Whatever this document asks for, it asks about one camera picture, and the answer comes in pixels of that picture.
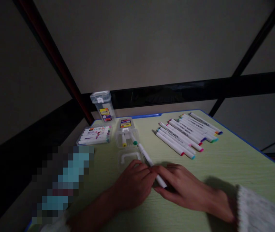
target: marker box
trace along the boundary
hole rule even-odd
[[[110,91],[94,92],[90,95],[90,99],[92,103],[95,104],[104,123],[115,122],[116,116]]]
[[[123,172],[132,160],[141,160],[143,155],[137,147],[139,141],[138,130],[134,126],[131,117],[121,118],[117,123],[115,132],[116,146],[120,149],[118,152],[118,170]]]
[[[91,146],[99,143],[110,142],[112,135],[112,126],[106,124],[97,124],[92,127],[85,127],[80,133],[77,146]]]
[[[121,118],[115,132],[116,145],[118,148],[131,148],[137,146],[139,141],[138,130],[134,126],[131,117]]]

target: left hand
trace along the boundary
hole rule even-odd
[[[114,185],[107,190],[116,210],[129,210],[142,204],[150,194],[157,175],[150,172],[148,166],[140,160],[133,160]]]

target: pixelated area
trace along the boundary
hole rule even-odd
[[[32,225],[52,224],[62,215],[83,187],[84,175],[94,160],[94,147],[53,147],[32,181],[47,183],[46,195],[32,210]]]

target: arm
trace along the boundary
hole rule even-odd
[[[165,199],[182,207],[210,213],[225,222],[235,221],[234,208],[236,203],[219,189],[211,188],[199,181],[191,172],[178,164],[153,166],[151,170],[166,179],[176,192],[169,192],[162,187],[155,190]]]
[[[98,231],[118,212],[139,206],[157,175],[140,160],[133,160],[111,188],[67,221],[71,231]]]

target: gray wall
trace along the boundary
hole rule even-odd
[[[0,144],[71,99],[12,1],[0,1]]]
[[[266,0],[34,0],[81,93],[229,77]]]
[[[34,2],[82,93],[230,77],[275,7],[273,0]],[[275,26],[243,74],[273,71]],[[116,113],[209,113],[214,102]],[[215,118],[262,149],[275,142],[275,131],[266,134],[274,111],[275,94],[232,98]]]

